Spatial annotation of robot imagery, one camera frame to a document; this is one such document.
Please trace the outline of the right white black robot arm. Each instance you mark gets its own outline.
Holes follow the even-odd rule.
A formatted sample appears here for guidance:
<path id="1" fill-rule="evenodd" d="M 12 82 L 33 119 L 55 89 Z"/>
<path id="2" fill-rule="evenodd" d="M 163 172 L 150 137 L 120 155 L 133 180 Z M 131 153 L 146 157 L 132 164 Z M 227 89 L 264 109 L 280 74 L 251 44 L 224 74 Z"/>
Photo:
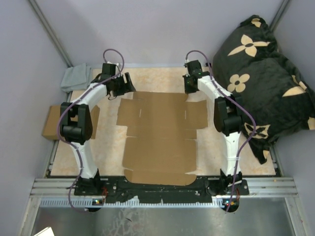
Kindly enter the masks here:
<path id="1" fill-rule="evenodd" d="M 230 195 L 242 181 L 238 152 L 243 115 L 236 105 L 240 99 L 220 86 L 208 71 L 203 71 L 198 60 L 186 60 L 184 67 L 188 70 L 183 76 L 185 93 L 201 91 L 214 105 L 214 125 L 225 141 L 219 188 L 222 193 Z"/>

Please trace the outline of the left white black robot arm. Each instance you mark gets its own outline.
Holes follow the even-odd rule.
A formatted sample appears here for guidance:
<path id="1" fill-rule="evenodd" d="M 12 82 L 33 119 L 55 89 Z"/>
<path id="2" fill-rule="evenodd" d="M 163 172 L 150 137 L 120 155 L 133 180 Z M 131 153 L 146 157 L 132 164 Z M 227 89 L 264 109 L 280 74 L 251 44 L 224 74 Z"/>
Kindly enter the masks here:
<path id="1" fill-rule="evenodd" d="M 68 144 L 75 156 L 79 175 L 77 182 L 91 195 L 101 192 L 99 170 L 93 160 L 90 139 L 93 134 L 92 109 L 108 95 L 124 95 L 136 91 L 130 74 L 122 73 L 116 64 L 104 63 L 102 71 L 88 85 L 80 97 L 60 106 L 57 135 Z"/>

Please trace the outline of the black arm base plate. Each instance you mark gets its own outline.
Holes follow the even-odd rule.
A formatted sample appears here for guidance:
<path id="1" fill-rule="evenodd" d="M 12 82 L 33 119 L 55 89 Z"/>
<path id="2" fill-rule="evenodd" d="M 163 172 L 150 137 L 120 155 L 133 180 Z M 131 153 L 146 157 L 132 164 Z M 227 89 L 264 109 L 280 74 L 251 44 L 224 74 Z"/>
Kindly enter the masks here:
<path id="1" fill-rule="evenodd" d="M 211 203 L 212 198 L 219 195 L 230 197 L 232 190 L 234 195 L 248 195 L 247 181 L 243 179 L 234 186 L 223 188 L 220 178 L 213 176 L 197 176 L 187 186 L 139 184 L 128 181 L 124 176 L 103 176 L 96 182 L 80 178 L 74 195 L 101 196 L 106 203 L 124 203 L 137 197 L 141 204 L 194 204 Z"/>

